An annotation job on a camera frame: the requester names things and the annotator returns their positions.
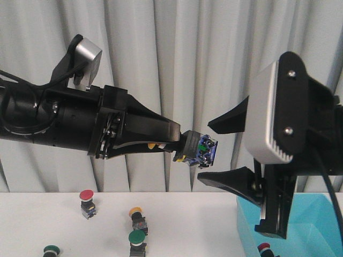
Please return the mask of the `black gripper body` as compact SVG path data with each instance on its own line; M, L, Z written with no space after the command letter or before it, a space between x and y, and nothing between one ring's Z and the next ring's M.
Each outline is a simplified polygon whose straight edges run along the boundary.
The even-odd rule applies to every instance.
M280 148L293 159L264 164L263 204L255 230L268 237L287 237L295 182L299 175L320 175L339 224L342 214L330 175L342 174L342 105L339 98L307 74L293 52L278 60L273 132Z
M100 94L95 127L92 132L88 155L108 159L114 155L117 136L123 128L128 91L114 86L105 86Z

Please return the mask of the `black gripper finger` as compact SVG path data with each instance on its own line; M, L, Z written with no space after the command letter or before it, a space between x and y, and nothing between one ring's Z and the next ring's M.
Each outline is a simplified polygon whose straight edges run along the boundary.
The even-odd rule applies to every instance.
M107 159L113 157L137 154L137 153L159 153L159 152L180 152L185 146L181 141L114 141L107 150Z
M262 191L257 187L255 173L247 167L223 172L200 172L197 178L206 186L233 193L256 206L263 203Z
M180 140L180 125L151 111L132 95L128 95L123 140L126 142L177 142Z
M232 110L208 122L210 127L217 134L232 134L245 131L249 97L247 96Z

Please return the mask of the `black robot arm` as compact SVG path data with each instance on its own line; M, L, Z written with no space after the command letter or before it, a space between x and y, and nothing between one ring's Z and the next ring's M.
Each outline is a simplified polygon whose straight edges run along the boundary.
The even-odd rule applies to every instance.
M182 148L178 123L113 86L32 92L9 83L1 89L1 138L82 150L102 159Z

